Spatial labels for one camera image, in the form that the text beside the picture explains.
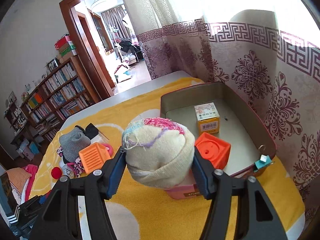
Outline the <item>red plush ball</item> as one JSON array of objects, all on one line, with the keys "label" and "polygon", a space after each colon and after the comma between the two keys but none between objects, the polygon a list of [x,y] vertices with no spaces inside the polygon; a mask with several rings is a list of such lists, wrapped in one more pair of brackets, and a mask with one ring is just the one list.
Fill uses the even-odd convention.
[{"label": "red plush ball", "polygon": [[53,179],[59,180],[62,177],[62,170],[61,170],[60,167],[56,166],[56,167],[52,168],[50,174],[51,174]]}]

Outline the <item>orange ridged cube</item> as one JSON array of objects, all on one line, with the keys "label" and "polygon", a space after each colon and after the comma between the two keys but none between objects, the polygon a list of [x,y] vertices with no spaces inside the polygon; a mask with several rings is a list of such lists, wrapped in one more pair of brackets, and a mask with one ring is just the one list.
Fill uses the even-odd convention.
[{"label": "orange ridged cube", "polygon": [[104,163],[111,159],[113,147],[110,144],[94,142],[79,151],[79,157],[86,174],[101,169]]}]

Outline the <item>grey knit sock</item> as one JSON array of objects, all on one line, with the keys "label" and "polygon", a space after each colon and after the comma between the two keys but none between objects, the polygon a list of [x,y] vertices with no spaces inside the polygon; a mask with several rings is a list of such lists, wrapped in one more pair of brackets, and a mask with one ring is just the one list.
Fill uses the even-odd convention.
[{"label": "grey knit sock", "polygon": [[74,163],[79,157],[79,151],[91,144],[91,140],[85,135],[85,130],[80,126],[75,126],[69,133],[59,137],[59,143],[63,150],[63,161]]}]

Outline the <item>orange number six cube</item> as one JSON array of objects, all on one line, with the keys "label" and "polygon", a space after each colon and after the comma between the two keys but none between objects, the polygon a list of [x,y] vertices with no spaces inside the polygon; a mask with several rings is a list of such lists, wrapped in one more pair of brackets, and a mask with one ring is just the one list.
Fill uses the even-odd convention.
[{"label": "orange number six cube", "polygon": [[211,162],[215,169],[223,170],[229,159],[231,144],[209,133],[202,133],[195,141],[203,159]]}]

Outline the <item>black sock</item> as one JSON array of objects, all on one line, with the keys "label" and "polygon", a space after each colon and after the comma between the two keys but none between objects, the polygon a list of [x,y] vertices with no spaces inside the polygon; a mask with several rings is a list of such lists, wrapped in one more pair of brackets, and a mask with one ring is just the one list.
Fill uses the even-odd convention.
[{"label": "black sock", "polygon": [[96,128],[92,123],[88,124],[85,128],[85,136],[92,140],[99,134],[99,129]]}]

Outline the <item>small yellow cardboard box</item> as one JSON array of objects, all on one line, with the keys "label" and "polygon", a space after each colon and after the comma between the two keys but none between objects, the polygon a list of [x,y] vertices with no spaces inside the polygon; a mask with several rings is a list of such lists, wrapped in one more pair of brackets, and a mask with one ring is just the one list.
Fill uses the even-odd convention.
[{"label": "small yellow cardboard box", "polygon": [[213,102],[194,106],[199,134],[219,133],[220,115]]}]

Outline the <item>cream pastel sock ball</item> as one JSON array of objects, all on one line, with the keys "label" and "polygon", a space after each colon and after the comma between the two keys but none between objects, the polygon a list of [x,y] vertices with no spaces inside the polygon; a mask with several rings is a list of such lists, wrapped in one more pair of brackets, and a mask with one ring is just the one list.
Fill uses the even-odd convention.
[{"label": "cream pastel sock ball", "polygon": [[194,159],[195,137],[187,127],[166,118],[144,118],[122,133],[131,177],[149,187],[170,189],[188,175]]}]

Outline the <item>teal binder clip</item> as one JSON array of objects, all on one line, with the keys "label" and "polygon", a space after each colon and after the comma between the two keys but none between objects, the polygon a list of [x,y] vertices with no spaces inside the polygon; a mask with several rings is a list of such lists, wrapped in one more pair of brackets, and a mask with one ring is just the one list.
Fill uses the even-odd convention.
[{"label": "teal binder clip", "polygon": [[258,171],[262,170],[263,168],[268,167],[272,163],[273,162],[268,155],[262,154],[260,156],[260,159],[254,163],[254,172],[258,172]]}]

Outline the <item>red tin box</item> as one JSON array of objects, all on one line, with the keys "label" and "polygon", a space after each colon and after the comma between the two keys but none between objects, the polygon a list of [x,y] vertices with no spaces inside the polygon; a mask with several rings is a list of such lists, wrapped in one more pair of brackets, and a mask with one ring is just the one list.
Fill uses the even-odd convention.
[{"label": "red tin box", "polygon": [[220,115],[220,130],[216,137],[231,144],[228,163],[223,170],[236,178],[262,175],[267,167],[254,172],[254,163],[262,154],[268,155],[273,162],[276,144],[257,113],[226,84],[203,83],[164,94],[160,116],[184,125],[198,138],[194,106],[210,102],[215,104]]}]

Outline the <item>yellow white towel mat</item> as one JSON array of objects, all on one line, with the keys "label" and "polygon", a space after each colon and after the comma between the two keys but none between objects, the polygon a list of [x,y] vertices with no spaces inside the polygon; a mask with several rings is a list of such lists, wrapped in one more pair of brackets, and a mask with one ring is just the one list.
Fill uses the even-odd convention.
[{"label": "yellow white towel mat", "polygon": [[259,116],[224,83],[181,79],[89,116],[112,159],[52,188],[31,239],[288,239],[305,206]]}]

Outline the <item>small side shelf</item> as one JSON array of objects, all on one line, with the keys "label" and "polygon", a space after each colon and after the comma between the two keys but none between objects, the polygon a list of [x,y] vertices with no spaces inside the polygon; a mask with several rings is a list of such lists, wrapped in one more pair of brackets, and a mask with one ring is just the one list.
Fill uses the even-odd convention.
[{"label": "small side shelf", "polygon": [[14,138],[11,144],[17,144],[25,132],[27,120],[22,112],[20,106],[17,104],[17,100],[9,99],[6,101],[7,107],[4,111],[4,118],[8,120],[10,127],[14,129]]}]

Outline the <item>wooden bookshelf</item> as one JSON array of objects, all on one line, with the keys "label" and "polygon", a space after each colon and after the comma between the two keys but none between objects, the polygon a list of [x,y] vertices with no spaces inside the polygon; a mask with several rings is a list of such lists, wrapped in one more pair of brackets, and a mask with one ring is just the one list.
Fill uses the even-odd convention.
[{"label": "wooden bookshelf", "polygon": [[60,64],[22,102],[36,134],[51,142],[63,123],[74,114],[99,102],[78,56]]}]

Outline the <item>stacked coloured boxes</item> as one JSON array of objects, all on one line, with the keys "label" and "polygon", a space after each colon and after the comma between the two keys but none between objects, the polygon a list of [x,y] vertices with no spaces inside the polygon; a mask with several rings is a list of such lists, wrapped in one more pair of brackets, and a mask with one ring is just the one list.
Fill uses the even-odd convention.
[{"label": "stacked coloured boxes", "polygon": [[76,46],[71,40],[69,34],[61,37],[55,44],[55,49],[57,50],[57,59],[60,63],[67,61],[69,58],[76,56],[78,54]]}]

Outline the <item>patterned curtain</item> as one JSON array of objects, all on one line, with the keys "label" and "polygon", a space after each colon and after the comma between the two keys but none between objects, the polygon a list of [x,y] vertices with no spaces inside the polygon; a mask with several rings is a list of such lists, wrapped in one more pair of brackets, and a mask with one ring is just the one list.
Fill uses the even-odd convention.
[{"label": "patterned curtain", "polygon": [[260,116],[304,202],[319,201],[319,29],[301,0],[123,0],[152,79],[183,70]]}]

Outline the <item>wooden door frame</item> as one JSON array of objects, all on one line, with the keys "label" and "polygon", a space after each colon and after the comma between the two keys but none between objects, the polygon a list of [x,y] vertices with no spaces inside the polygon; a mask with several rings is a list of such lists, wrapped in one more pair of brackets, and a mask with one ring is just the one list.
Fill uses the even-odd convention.
[{"label": "wooden door frame", "polygon": [[95,102],[99,102],[113,96],[110,86],[112,79],[93,39],[88,39],[89,28],[83,28],[82,20],[79,19],[80,13],[75,9],[75,6],[83,1],[85,0],[62,0],[59,5],[84,70],[95,88],[93,99]]}]

